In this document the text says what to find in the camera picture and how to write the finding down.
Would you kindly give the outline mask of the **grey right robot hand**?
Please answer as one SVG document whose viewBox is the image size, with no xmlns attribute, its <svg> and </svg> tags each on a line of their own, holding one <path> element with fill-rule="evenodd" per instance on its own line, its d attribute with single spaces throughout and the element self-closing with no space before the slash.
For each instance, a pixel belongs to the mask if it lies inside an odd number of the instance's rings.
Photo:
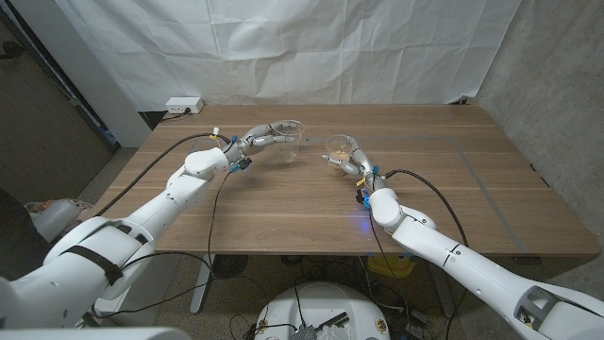
<svg viewBox="0 0 604 340">
<path fill-rule="evenodd" d="M 328 164 L 342 170 L 347 175 L 361 176 L 364 183 L 372 191 L 386 187 L 385 179 L 375 170 L 376 165 L 357 146 L 353 148 L 349 161 L 340 160 L 329 155 L 323 155 L 322 159 L 327 161 Z"/>
</svg>

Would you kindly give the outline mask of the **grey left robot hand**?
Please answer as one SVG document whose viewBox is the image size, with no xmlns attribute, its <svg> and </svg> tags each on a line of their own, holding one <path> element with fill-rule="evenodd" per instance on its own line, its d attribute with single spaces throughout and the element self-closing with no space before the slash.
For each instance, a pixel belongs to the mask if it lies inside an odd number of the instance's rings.
<svg viewBox="0 0 604 340">
<path fill-rule="evenodd" d="M 274 144 L 292 144 L 292 132 L 298 128 L 294 120 L 280 120 L 272 124 L 264 124 L 251 128 L 225 151 L 229 162 L 239 161 L 261 153 L 266 147 Z"/>
</svg>

